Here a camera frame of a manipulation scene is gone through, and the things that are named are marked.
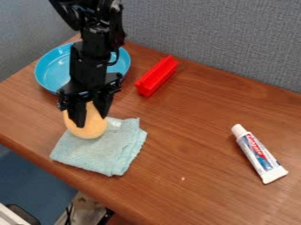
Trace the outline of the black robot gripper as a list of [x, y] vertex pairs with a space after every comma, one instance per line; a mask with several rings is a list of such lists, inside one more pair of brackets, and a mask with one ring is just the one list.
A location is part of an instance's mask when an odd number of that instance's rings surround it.
[[68, 118], [78, 127], [85, 123], [85, 104], [93, 106], [104, 119], [107, 117], [113, 94], [121, 88], [121, 73], [108, 73], [111, 53], [119, 54], [119, 49], [105, 51], [101, 47], [92, 48], [92, 54], [85, 54], [84, 42], [73, 42], [69, 55], [69, 82], [56, 91], [57, 108], [68, 112]]

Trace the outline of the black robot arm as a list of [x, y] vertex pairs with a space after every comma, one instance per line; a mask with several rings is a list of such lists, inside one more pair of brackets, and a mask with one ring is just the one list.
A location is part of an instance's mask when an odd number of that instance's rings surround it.
[[56, 91], [57, 108], [74, 126], [84, 127], [85, 105], [100, 116], [108, 114], [113, 94], [121, 88], [121, 73], [107, 68], [117, 61], [125, 33], [121, 27], [121, 0], [48, 0], [65, 24], [80, 33], [70, 45], [69, 82]]

